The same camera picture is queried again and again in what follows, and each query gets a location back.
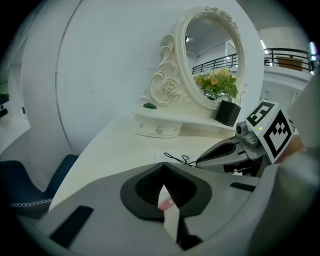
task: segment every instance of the mirror frame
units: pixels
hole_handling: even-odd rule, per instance
[[[219,10],[217,7],[195,7],[187,10],[184,15],[179,19],[179,22],[176,25],[174,33],[174,48],[176,56],[176,64],[179,68],[180,77],[183,84],[185,85],[186,90],[189,92],[189,95],[202,107],[216,110],[220,105],[220,101],[214,101],[208,99],[203,93],[199,90],[198,86],[195,83],[192,73],[190,72],[190,66],[188,63],[187,52],[186,52],[186,43],[185,43],[185,34],[187,31],[187,26],[190,20],[194,17],[206,16],[212,17],[212,19],[223,27],[230,35],[231,39],[234,42],[237,58],[238,58],[238,69],[237,69],[237,82],[236,86],[238,89],[237,99],[241,97],[241,94],[245,87],[244,74],[245,74],[245,55],[244,55],[244,46],[241,41],[241,36],[238,30],[238,27],[235,22],[233,22],[232,17],[224,10]]]

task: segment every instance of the white vanity table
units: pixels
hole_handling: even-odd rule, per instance
[[[217,23],[234,42],[239,92],[234,102],[241,107],[238,120],[242,121],[252,105],[258,103],[263,80],[263,51],[259,48],[257,31],[252,24],[247,27],[251,23],[248,17],[235,21],[216,7],[188,10],[173,33],[161,40],[161,63],[151,78],[147,94],[141,96],[134,116],[110,122],[93,139],[63,180],[50,210],[99,178],[158,162],[157,152],[168,152],[176,158],[190,153],[192,157],[199,157],[217,142],[233,136],[234,127],[215,120],[220,101],[205,97],[190,72],[186,55],[187,26],[191,19],[202,18]],[[236,22],[240,22],[241,27],[238,28]],[[245,34],[250,31],[253,42],[241,39],[243,30]],[[157,108],[143,107],[146,103]]]

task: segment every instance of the light fixture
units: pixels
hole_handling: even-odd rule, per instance
[[[266,49],[267,47],[265,46],[265,43],[264,41],[260,40],[261,44],[262,44],[262,47],[263,49]]]

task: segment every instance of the blue chair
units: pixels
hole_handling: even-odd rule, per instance
[[[55,171],[45,192],[32,183],[19,161],[0,162],[0,182],[9,206],[17,213],[32,219],[41,218],[49,209],[58,188],[79,156],[68,154]]]

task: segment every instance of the green object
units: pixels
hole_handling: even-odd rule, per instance
[[[143,104],[143,106],[147,109],[156,109],[157,106],[153,105],[152,103],[148,102],[146,104]]]

